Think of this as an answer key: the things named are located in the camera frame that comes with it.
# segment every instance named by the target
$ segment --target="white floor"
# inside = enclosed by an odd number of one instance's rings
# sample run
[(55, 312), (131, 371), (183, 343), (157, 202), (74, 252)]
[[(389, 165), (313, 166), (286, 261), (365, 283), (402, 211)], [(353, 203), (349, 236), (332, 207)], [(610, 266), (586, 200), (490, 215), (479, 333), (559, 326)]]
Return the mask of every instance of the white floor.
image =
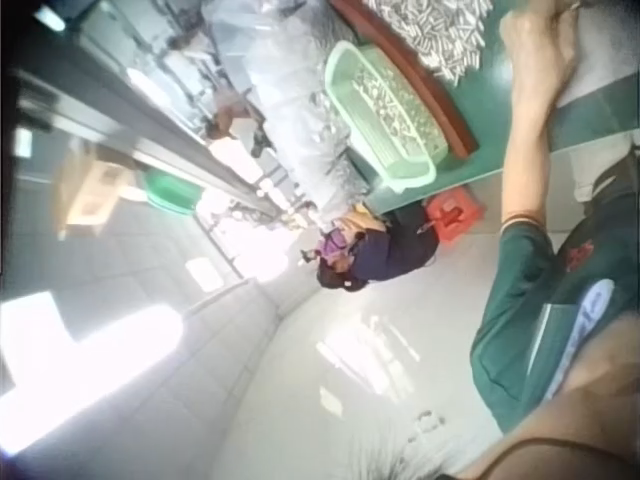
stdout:
[(212, 478), (363, 478), (357, 465), (406, 446), (426, 410), (431, 433), (405, 456), (454, 471), (474, 458), (499, 435), (468, 364), (497, 252), (497, 236), (469, 235), (429, 268), (315, 295), (276, 334)]

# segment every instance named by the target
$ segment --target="green shirt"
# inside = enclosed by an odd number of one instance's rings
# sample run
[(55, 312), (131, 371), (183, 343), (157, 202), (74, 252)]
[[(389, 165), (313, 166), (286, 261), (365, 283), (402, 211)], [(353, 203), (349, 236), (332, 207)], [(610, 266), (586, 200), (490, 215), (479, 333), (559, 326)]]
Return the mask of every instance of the green shirt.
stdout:
[[(600, 207), (557, 253), (531, 223), (504, 230), (498, 271), (471, 349), (474, 383), (503, 432), (555, 393), (580, 346), (623, 311), (637, 310), (638, 245), (635, 195)], [(602, 315), (584, 328), (577, 319), (585, 294), (602, 283), (613, 285), (612, 292)]]

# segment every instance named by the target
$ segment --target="clear plastic bag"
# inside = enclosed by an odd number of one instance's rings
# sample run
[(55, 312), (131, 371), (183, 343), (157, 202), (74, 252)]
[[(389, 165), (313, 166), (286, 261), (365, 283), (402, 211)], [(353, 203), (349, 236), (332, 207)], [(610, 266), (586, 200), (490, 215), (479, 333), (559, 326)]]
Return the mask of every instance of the clear plastic bag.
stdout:
[(368, 186), (344, 155), (349, 129), (324, 92), (333, 46), (354, 40), (324, 0), (209, 0), (203, 15), (237, 89), (252, 88), (278, 160), (324, 219)]

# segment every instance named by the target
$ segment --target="workbench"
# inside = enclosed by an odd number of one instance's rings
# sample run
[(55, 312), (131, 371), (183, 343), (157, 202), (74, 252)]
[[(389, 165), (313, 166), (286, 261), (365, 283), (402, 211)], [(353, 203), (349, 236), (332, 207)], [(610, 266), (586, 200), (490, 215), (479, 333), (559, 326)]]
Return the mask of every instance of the workbench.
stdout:
[[(402, 194), (382, 185), (362, 158), (352, 156), (371, 185), (365, 203), (372, 211), (388, 212), (502, 170), (511, 124), (511, 71), (498, 26), (511, 3), (494, 0), (495, 8), (485, 20), (486, 48), (482, 52), (481, 68), (467, 73), (455, 88), (445, 85), (479, 148), (466, 159), (450, 154), (438, 165), (433, 183)], [(558, 108), (550, 129), (551, 150), (567, 149), (638, 128), (639, 80), (636, 71)]]

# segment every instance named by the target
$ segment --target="dark shirt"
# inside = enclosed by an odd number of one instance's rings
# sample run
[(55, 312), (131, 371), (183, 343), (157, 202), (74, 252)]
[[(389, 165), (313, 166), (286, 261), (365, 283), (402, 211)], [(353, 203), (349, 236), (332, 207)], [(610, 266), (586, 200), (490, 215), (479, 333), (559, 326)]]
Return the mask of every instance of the dark shirt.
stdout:
[(390, 280), (409, 273), (433, 256), (437, 240), (433, 232), (380, 232), (365, 230), (365, 236), (353, 248), (350, 273), (360, 280)]
[[(471, 349), (471, 368), (503, 432), (545, 400), (581, 345), (622, 312), (637, 310), (636, 201), (627, 195), (596, 209), (557, 253), (546, 232), (532, 224), (516, 222), (502, 233), (498, 271)], [(574, 335), (585, 293), (603, 279), (614, 284), (606, 309), (593, 330), (585, 331), (586, 338)]]

